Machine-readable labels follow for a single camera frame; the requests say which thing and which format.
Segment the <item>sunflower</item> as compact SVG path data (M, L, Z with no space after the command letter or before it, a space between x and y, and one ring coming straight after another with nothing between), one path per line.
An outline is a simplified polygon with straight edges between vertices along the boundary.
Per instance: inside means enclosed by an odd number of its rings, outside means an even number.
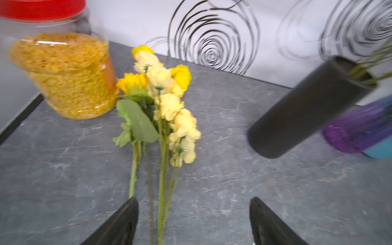
M141 163L142 147L154 143L158 132L152 122L153 100L148 95L148 80L144 74L124 74L117 87L123 92L116 103L118 115L124 119L120 127L122 133L113 139L116 146L122 148L130 144L133 159L130 173L129 198L134 196L137 182L137 167Z

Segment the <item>yellow poppy stem large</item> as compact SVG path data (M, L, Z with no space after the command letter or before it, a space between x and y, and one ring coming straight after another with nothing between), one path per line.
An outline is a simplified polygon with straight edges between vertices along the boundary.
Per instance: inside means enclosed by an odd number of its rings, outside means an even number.
M185 65L178 65L174 68L171 68L170 72L177 85L183 90L188 90L192 80L192 75L189 71L189 68Z

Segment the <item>yellow rose stem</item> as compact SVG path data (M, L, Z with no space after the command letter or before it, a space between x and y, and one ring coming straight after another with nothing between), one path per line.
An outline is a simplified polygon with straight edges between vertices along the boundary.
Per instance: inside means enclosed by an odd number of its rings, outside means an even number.
M185 108L181 89L155 54L139 52L134 69L148 80L148 94L154 102L153 119L158 125L160 170L157 244L164 243L164 231L171 198L184 163L195 161L195 142L201 138L197 119Z

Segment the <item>black vase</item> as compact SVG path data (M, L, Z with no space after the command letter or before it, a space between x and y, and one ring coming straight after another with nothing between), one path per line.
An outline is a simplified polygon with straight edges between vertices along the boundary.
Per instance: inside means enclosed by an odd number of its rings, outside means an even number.
M247 132L249 145L259 155L276 159L326 126L376 85L369 72L353 78L356 63L332 56L265 113Z

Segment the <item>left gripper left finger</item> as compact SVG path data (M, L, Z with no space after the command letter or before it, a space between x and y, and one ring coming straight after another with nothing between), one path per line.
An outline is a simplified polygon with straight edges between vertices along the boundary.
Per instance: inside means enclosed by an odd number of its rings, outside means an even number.
M81 245L132 245L139 216L139 204L131 197Z

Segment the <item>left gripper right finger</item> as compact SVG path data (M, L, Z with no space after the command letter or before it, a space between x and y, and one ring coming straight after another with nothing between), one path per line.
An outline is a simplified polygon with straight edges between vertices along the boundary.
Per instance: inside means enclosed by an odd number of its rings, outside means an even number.
M250 201L249 218L255 245L308 245L263 201Z

